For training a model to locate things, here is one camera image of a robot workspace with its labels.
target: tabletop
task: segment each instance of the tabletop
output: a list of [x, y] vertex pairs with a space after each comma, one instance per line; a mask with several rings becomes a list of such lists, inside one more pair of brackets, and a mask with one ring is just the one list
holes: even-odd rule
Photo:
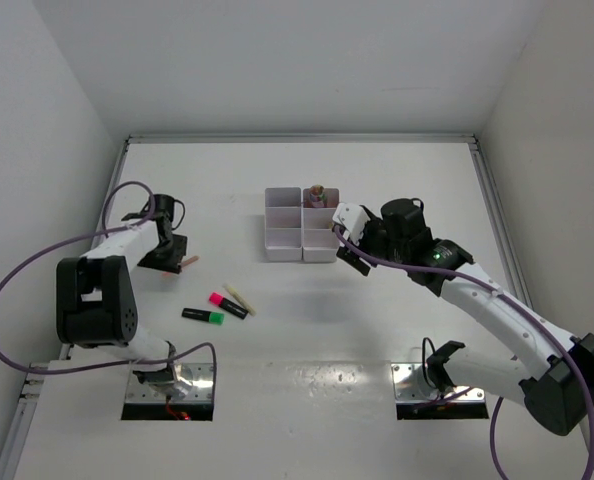
[[[501, 343], [400, 271], [378, 268], [364, 278], [341, 261], [271, 263], [264, 251], [267, 187], [322, 184], [376, 212], [391, 199], [419, 197], [434, 235], [460, 244], [505, 284], [467, 144], [131, 144], [117, 177], [186, 204], [177, 233], [199, 261], [179, 276], [137, 268], [131, 280], [140, 324], [178, 350], [215, 344], [214, 419], [121, 421], [123, 367], [48, 377], [17, 480], [497, 477], [488, 420], [397, 421], [390, 364], [420, 361], [424, 336], [511, 356]], [[109, 224], [145, 200], [138, 187], [122, 190]], [[208, 296], [223, 283], [258, 314], [227, 315], [221, 326], [180, 317], [185, 307], [210, 309]], [[76, 348], [68, 363], [106, 359]], [[210, 357], [198, 352], [188, 361]], [[511, 478], [580, 477], [579, 429], [553, 436], [506, 402], [498, 432]]]

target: marker with green cap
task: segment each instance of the marker with green cap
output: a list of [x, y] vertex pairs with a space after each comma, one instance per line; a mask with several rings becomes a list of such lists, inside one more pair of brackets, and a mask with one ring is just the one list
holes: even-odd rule
[[184, 308], [181, 312], [184, 318], [191, 318], [206, 323], [221, 325], [224, 323], [224, 314], [218, 312], [209, 312], [208, 310], [197, 310], [195, 308]]

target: metal frame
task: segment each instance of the metal frame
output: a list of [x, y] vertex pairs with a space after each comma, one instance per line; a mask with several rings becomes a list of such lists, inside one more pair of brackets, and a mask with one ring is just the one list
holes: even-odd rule
[[[469, 145], [475, 172], [479, 178], [482, 195], [486, 203], [488, 216], [493, 227], [498, 250], [502, 256], [502, 265], [506, 272], [509, 290], [522, 302], [532, 308], [528, 295], [526, 282], [509, 235], [506, 219], [504, 217], [499, 193], [495, 185], [492, 172], [488, 167], [482, 153], [479, 141], [472, 134], [179, 134], [179, 135], [131, 135], [120, 148], [110, 185], [104, 200], [108, 198], [111, 190], [115, 188], [126, 162], [126, 156], [132, 144], [156, 143], [340, 143], [340, 142], [402, 142], [402, 143], [466, 143]], [[101, 227], [101, 212], [97, 228]], [[99, 243], [94, 239], [92, 247]], [[72, 346], [62, 346], [59, 360], [70, 358]], [[20, 396], [19, 404], [13, 417], [11, 427], [6, 437], [4, 448], [0, 455], [0, 480], [11, 480], [15, 476], [17, 465], [23, 451], [24, 443], [28, 436], [30, 424], [37, 405], [39, 392], [32, 393], [32, 398], [26, 398], [24, 390]]]

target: gray wall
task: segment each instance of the gray wall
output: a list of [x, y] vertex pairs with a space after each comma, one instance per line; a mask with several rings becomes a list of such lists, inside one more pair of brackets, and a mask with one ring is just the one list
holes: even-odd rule
[[109, 130], [473, 132], [543, 0], [34, 0]]
[[[0, 279], [94, 228], [118, 148], [30, 0], [0, 0]], [[0, 346], [15, 360], [55, 358], [55, 262], [83, 248], [49, 256], [4, 291]], [[0, 363], [0, 448], [23, 378]]]
[[537, 309], [594, 332], [594, 0], [550, 2], [482, 141]]

